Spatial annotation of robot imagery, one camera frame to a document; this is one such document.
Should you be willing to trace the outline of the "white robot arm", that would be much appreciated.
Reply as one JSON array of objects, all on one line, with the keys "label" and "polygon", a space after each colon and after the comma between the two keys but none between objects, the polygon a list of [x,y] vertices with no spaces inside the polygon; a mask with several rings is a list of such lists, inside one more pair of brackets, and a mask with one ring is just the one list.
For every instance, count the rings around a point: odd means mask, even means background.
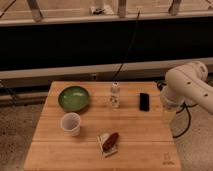
[{"label": "white robot arm", "polygon": [[200,61],[189,62],[168,70],[166,86],[160,92],[162,121],[169,124],[177,109],[189,99],[213,114],[213,87],[206,83],[208,69]]}]

